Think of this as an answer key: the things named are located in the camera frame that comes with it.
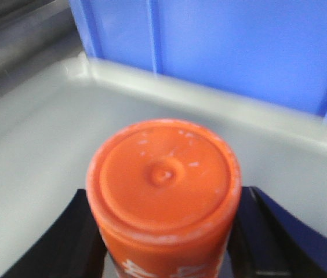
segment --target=plastic container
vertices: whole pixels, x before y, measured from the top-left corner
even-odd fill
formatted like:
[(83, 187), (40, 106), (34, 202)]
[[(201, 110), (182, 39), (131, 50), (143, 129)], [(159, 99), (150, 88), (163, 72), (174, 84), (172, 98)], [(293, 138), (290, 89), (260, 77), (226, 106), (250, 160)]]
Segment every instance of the plastic container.
[(327, 1), (70, 5), (89, 57), (327, 118)]
[(120, 277), (217, 277), (241, 176), (208, 129), (157, 119), (121, 130), (94, 155), (86, 191)]

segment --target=orange bottle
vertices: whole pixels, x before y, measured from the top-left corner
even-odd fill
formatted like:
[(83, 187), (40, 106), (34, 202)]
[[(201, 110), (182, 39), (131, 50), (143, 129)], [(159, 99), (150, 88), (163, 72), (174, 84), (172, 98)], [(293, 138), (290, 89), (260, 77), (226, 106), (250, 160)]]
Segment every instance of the orange bottle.
[(241, 175), (216, 134), (177, 119), (131, 125), (97, 150), (86, 191), (120, 278), (217, 277)]

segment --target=gray tray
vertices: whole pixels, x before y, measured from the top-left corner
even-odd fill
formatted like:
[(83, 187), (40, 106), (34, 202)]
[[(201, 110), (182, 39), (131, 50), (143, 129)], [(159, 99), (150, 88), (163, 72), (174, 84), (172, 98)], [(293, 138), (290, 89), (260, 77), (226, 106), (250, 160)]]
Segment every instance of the gray tray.
[(237, 154), (244, 185), (260, 187), (327, 236), (327, 124), (80, 56), (0, 98), (0, 275), (84, 187), (88, 163), (105, 139), (133, 122), (161, 117), (217, 132)]

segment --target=blue bin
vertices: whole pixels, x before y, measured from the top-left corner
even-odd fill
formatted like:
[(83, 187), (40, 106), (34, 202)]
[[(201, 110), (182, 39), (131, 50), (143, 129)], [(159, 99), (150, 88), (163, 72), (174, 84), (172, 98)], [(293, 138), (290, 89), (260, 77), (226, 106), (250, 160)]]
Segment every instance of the blue bin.
[(70, 0), (88, 56), (327, 119), (327, 0)]

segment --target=gray surface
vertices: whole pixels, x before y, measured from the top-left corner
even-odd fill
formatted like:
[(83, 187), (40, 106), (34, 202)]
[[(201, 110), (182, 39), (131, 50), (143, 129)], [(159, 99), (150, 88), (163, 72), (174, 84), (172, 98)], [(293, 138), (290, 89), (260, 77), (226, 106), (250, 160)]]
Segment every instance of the gray surface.
[(130, 123), (157, 117), (189, 119), (217, 132), (239, 157), (245, 185), (259, 186), (327, 236), (327, 125), (80, 57), (0, 98), (0, 274), (84, 187), (88, 163), (103, 141)]

